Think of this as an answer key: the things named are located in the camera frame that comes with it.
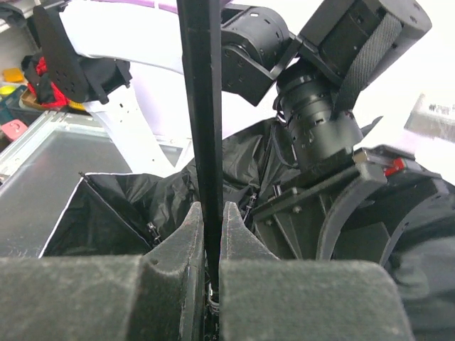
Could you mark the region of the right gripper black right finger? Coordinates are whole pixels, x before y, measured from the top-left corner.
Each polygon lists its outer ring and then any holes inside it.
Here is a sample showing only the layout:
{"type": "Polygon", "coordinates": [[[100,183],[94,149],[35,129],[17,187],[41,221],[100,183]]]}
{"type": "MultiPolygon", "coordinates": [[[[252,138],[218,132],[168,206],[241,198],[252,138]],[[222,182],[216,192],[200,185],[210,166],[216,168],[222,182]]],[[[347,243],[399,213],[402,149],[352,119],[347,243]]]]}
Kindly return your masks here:
{"type": "Polygon", "coordinates": [[[397,287],[369,261],[283,261],[223,213],[222,340],[413,340],[397,287]]]}

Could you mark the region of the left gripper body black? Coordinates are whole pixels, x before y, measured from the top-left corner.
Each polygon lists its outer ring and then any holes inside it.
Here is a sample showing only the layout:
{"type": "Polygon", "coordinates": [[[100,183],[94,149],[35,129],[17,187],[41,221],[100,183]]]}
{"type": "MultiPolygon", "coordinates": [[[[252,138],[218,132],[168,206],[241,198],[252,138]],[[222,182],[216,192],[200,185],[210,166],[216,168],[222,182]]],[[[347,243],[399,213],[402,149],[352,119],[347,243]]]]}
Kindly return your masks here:
{"type": "Polygon", "coordinates": [[[454,186],[389,146],[330,158],[253,210],[260,241],[280,259],[357,259],[385,265],[400,237],[454,217],[454,186]]]}

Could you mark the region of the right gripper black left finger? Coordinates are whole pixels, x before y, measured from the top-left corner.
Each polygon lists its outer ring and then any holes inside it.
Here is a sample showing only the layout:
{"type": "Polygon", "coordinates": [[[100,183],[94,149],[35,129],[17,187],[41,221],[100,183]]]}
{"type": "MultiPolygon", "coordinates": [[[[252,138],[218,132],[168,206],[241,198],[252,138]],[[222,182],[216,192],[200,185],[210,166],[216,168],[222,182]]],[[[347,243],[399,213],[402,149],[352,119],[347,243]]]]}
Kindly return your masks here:
{"type": "Polygon", "coordinates": [[[202,340],[201,206],[143,256],[1,260],[2,340],[202,340]]]}

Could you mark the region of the lilac umbrella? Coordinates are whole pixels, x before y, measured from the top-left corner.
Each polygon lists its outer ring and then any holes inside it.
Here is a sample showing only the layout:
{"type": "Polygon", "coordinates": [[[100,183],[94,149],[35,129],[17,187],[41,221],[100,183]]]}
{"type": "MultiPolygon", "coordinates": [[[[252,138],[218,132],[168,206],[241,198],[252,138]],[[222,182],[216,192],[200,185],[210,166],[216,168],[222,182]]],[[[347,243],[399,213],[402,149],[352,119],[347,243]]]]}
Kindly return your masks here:
{"type": "Polygon", "coordinates": [[[300,34],[263,24],[252,7],[177,3],[183,72],[200,201],[183,225],[138,260],[134,306],[104,340],[202,340],[203,304],[221,340],[385,340],[374,308],[381,266],[334,261],[341,227],[386,182],[372,164],[346,166],[339,141],[361,133],[352,115],[360,92],[402,29],[380,1],[324,1],[300,34]],[[221,93],[257,105],[278,84],[278,107],[294,139],[306,194],[339,194],[308,261],[278,259],[223,200],[221,93]]]}

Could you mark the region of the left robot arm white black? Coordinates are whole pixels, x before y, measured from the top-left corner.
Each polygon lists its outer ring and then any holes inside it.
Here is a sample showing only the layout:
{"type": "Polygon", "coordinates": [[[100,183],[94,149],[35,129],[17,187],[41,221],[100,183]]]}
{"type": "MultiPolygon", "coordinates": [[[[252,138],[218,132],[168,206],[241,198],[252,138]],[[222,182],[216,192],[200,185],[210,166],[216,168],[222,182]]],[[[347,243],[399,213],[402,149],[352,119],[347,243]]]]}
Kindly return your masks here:
{"type": "Polygon", "coordinates": [[[454,186],[409,151],[358,148],[362,90],[432,27],[415,1],[323,1],[299,33],[265,7],[180,1],[176,70],[185,75],[200,172],[220,176],[220,96],[273,108],[299,174],[252,199],[246,217],[280,259],[384,264],[396,247],[454,226],[454,186]]]}

